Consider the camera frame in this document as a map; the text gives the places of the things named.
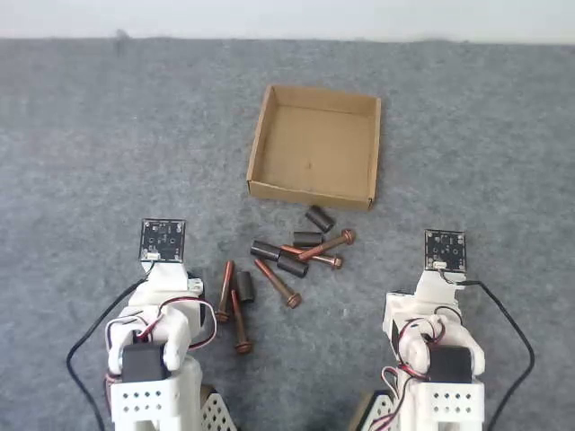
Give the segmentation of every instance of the gray carpet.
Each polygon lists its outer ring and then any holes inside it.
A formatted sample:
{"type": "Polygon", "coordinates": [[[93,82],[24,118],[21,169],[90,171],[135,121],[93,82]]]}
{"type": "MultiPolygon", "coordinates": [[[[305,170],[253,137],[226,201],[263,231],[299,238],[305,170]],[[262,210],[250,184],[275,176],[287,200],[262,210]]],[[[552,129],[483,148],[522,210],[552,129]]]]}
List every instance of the gray carpet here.
{"type": "MultiPolygon", "coordinates": [[[[255,352],[231,328],[199,351],[205,381],[246,431],[342,430],[393,357],[385,293],[413,289],[423,229],[466,230],[470,275],[538,354],[499,430],[575,421],[575,49],[319,41],[0,42],[0,428],[93,430],[67,350],[141,277],[142,217],[188,220],[186,261],[215,301],[226,259],[251,269],[255,352]],[[288,241],[305,208],[259,201],[244,175],[267,84],[387,100],[378,199],[331,211],[358,242],[340,272],[286,276],[291,311],[252,267],[252,238],[288,241]]],[[[526,351],[477,288],[461,295],[485,349],[491,416],[526,351]]],[[[99,329],[75,361],[104,409],[99,329]]]]}

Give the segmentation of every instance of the perforated plastic bracket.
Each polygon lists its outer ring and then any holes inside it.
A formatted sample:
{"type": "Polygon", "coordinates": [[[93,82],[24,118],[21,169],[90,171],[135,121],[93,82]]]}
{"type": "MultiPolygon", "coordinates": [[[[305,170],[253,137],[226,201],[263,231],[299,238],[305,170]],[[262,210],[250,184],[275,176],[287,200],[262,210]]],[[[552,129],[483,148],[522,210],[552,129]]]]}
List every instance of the perforated plastic bracket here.
{"type": "MultiPolygon", "coordinates": [[[[371,410],[369,411],[366,417],[366,420],[363,423],[363,426],[361,427],[361,431],[369,431],[370,429],[373,429],[371,427],[371,424],[373,423],[374,420],[378,420],[379,418],[388,415],[393,411],[394,411],[394,402],[389,397],[389,395],[384,394],[378,395],[371,407],[371,410]]],[[[394,420],[393,424],[387,429],[389,429],[390,431],[396,431],[399,429],[397,418],[394,420]]]]}
{"type": "Polygon", "coordinates": [[[111,386],[111,417],[113,422],[160,420],[180,414],[180,393],[177,378],[137,383],[116,383],[111,386]]]}
{"type": "Polygon", "coordinates": [[[483,383],[421,383],[415,389],[419,420],[483,422],[483,383]]]}
{"type": "Polygon", "coordinates": [[[237,431],[222,396],[213,392],[201,410],[203,431],[237,431]]]}

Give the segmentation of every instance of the bolt head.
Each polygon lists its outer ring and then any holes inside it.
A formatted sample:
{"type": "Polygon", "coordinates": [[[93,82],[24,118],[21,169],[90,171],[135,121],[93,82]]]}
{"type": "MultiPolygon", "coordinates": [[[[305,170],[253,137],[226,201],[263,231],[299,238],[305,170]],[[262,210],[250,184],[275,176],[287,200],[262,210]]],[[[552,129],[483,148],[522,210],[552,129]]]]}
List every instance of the bolt head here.
{"type": "Polygon", "coordinates": [[[354,241],[356,241],[356,233],[351,229],[343,229],[341,231],[341,236],[345,238],[345,242],[348,245],[351,245],[354,241]]]}
{"type": "Polygon", "coordinates": [[[245,355],[252,351],[253,344],[251,341],[244,341],[235,345],[235,351],[238,355],[245,355]]]}
{"type": "Polygon", "coordinates": [[[218,310],[216,312],[216,320],[219,321],[220,323],[226,323],[227,321],[230,320],[230,315],[227,312],[222,312],[218,310]]]}
{"type": "Polygon", "coordinates": [[[293,294],[287,300],[287,306],[289,308],[296,308],[301,303],[302,303],[302,295],[300,294],[293,294]]]}
{"type": "Polygon", "coordinates": [[[343,266],[343,259],[340,256],[333,257],[333,269],[340,269],[343,266]]]}

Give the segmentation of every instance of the bolt shaft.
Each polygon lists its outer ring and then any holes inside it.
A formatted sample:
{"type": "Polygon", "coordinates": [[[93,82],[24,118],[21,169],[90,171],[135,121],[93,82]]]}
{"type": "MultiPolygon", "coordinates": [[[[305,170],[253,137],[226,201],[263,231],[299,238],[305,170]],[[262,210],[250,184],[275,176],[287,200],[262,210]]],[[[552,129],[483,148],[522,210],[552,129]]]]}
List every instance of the bolt shaft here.
{"type": "Polygon", "coordinates": [[[266,278],[271,282],[271,284],[276,288],[276,290],[283,296],[286,300],[286,304],[290,308],[296,308],[302,302],[302,297],[299,293],[294,292],[290,287],[281,281],[281,279],[276,276],[276,274],[265,264],[261,259],[256,259],[253,263],[261,273],[266,276],[266,278]]]}
{"type": "Polygon", "coordinates": [[[234,261],[229,260],[226,262],[224,268],[224,282],[222,283],[222,292],[219,298],[219,305],[217,306],[216,319],[220,323],[226,323],[229,319],[229,314],[226,311],[227,297],[230,295],[230,280],[234,272],[234,261]]]}
{"type": "MultiPolygon", "coordinates": [[[[290,253],[299,255],[302,254],[305,250],[298,249],[297,247],[292,247],[291,245],[284,244],[280,247],[283,251],[289,251],[290,253]]],[[[315,260],[317,262],[325,263],[332,268],[339,269],[343,264],[343,261],[339,256],[331,256],[329,254],[319,254],[317,256],[312,256],[311,260],[315,260]]]]}
{"type": "Polygon", "coordinates": [[[323,254],[325,251],[337,247],[340,244],[347,243],[352,244],[355,241],[356,234],[351,229],[343,229],[341,235],[335,238],[331,238],[329,241],[324,242],[320,245],[313,247],[312,249],[306,250],[301,254],[297,255],[297,258],[306,261],[310,260],[313,256],[318,256],[323,254]]]}
{"type": "Polygon", "coordinates": [[[242,307],[237,297],[237,292],[232,290],[232,306],[234,307],[235,329],[237,331],[237,353],[244,354],[252,351],[252,343],[248,340],[243,324],[242,307]]]}

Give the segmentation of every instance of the white wall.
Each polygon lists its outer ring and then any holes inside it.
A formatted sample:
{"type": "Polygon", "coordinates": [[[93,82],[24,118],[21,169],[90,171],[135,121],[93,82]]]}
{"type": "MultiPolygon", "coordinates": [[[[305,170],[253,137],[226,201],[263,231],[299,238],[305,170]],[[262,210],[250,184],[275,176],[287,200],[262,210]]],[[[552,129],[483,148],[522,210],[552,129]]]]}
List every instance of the white wall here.
{"type": "Polygon", "coordinates": [[[575,0],[0,0],[0,37],[575,43],[575,0]]]}

